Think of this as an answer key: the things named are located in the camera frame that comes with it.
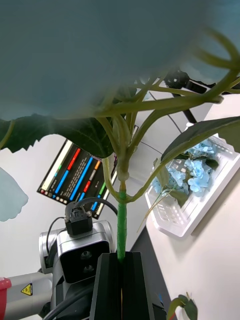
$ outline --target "table surface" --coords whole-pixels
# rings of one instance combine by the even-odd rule
[[[213,105],[206,120],[240,116],[240,95]],[[239,319],[240,170],[193,233],[176,240],[158,231],[151,215],[146,227],[169,295],[186,291],[198,307],[198,320]],[[188,319],[178,308],[178,320]]]

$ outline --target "white flower tray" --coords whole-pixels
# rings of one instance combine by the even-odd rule
[[[240,167],[240,154],[236,153],[231,145],[217,134],[209,139],[216,145],[215,159],[219,164],[217,169],[212,171],[210,190],[206,190],[203,197],[197,197],[192,192],[182,208],[176,199],[166,196],[150,212],[155,227],[172,238],[184,239],[193,232]],[[184,160],[173,160],[170,166],[185,171]],[[145,193],[148,208],[151,208],[157,197],[158,194],[150,186]]]

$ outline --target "white tray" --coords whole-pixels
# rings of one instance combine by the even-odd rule
[[[216,145],[216,160],[219,164],[212,171],[210,190],[206,190],[203,197],[197,197],[192,192],[182,208],[176,199],[167,196],[150,213],[155,227],[170,237],[184,239],[189,236],[240,167],[240,154],[231,145],[217,134],[209,139]],[[170,165],[184,171],[183,162],[173,160]],[[157,197],[158,194],[150,186],[145,193],[148,208],[151,208]]]

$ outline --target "screen with colored bars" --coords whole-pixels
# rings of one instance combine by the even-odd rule
[[[117,177],[116,166],[115,158],[112,183]],[[102,162],[69,140],[64,142],[37,192],[63,205],[89,197],[107,199],[109,195]],[[95,202],[86,204],[84,208],[86,211],[91,209],[93,218],[98,219],[103,206]]]

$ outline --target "blue hydrangea flower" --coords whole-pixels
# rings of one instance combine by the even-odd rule
[[[177,185],[179,187],[182,187],[184,183],[183,180],[186,179],[186,173],[178,171],[177,169],[172,167],[169,167],[167,170],[172,178],[176,181]]]
[[[217,148],[209,139],[206,139],[186,150],[185,153],[190,153],[194,157],[208,156],[213,158],[217,154]]]
[[[155,177],[151,185],[153,186],[155,192],[157,194],[162,194],[162,196],[165,196],[169,191],[172,189],[178,190],[180,192],[184,192],[187,195],[189,194],[189,186],[186,182],[183,182],[183,180],[186,178],[186,174],[184,172],[177,171],[175,168],[167,168],[169,175],[169,181],[167,186],[165,186],[164,191],[162,191],[162,186],[158,180],[157,177]]]
[[[202,197],[206,188],[210,187],[210,173],[212,172],[212,169],[205,164],[204,160],[188,159],[185,161],[184,165],[193,177],[187,181],[190,190],[193,191],[197,197]]]

